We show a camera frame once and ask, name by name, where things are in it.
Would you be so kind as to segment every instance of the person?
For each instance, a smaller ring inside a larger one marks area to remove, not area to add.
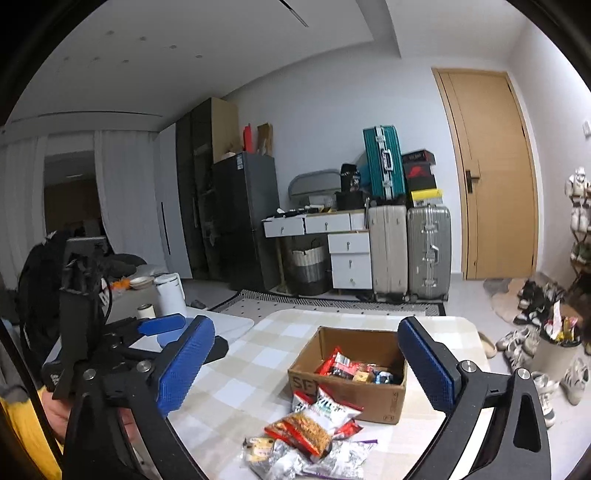
[[[63,451],[63,443],[66,438],[66,430],[72,404],[62,400],[54,400],[52,393],[45,387],[40,389],[37,394],[43,405],[43,410],[53,429],[56,439],[60,443]],[[4,410],[8,423],[12,427],[17,438],[20,440],[24,450],[28,453],[31,460],[37,465],[37,468],[48,480],[60,480],[61,469],[54,458],[49,445],[43,435],[41,425],[37,420],[31,400],[25,402],[7,403],[0,398],[0,405]],[[134,422],[131,410],[120,408],[119,413],[125,426],[125,431],[130,442],[137,440],[139,436],[138,428]]]

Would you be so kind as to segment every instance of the white drawer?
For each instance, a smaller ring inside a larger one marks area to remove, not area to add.
[[[351,230],[365,230],[365,213],[351,213]]]
[[[304,235],[303,217],[275,218],[270,222],[263,222],[265,236]]]
[[[369,232],[329,235],[329,252],[332,254],[368,254]]]
[[[336,254],[330,259],[334,288],[373,288],[369,254]]]
[[[306,217],[306,233],[350,232],[351,217],[348,213]]]

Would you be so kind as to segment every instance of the silver suitcase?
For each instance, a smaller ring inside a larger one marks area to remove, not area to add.
[[[408,269],[413,297],[447,300],[452,271],[452,222],[447,207],[408,211]]]
[[[404,295],[408,290],[407,210],[402,206],[369,209],[371,270],[376,293]]]

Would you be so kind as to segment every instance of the metal screw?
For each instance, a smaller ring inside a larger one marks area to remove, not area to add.
[[[89,368],[82,374],[82,378],[84,380],[92,380],[96,375],[96,370],[94,368]]]
[[[138,372],[145,373],[152,368],[152,362],[150,360],[142,360],[135,368]]]
[[[462,370],[464,370],[464,372],[468,372],[469,374],[476,371],[476,364],[474,362],[471,362],[470,360],[464,360],[461,366]]]
[[[529,378],[531,377],[530,373],[525,368],[518,369],[517,375],[523,378],[523,380],[529,380]]]

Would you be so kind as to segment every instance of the desk leg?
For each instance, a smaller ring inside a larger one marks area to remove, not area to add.
[[[277,263],[279,264],[280,285],[277,287],[279,293],[288,293],[287,283],[285,282],[285,272],[283,270],[283,255],[281,253],[281,237],[275,238],[275,249],[277,250]]]

